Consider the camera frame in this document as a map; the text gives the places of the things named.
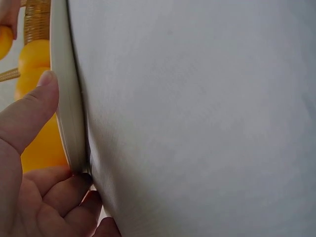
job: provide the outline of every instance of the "white fabric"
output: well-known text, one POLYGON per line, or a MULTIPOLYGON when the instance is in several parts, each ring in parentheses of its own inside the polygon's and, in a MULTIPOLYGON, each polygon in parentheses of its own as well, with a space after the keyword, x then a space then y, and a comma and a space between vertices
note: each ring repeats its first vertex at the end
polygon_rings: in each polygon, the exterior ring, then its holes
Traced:
POLYGON ((314 0, 70 1, 123 236, 313 237, 314 0))

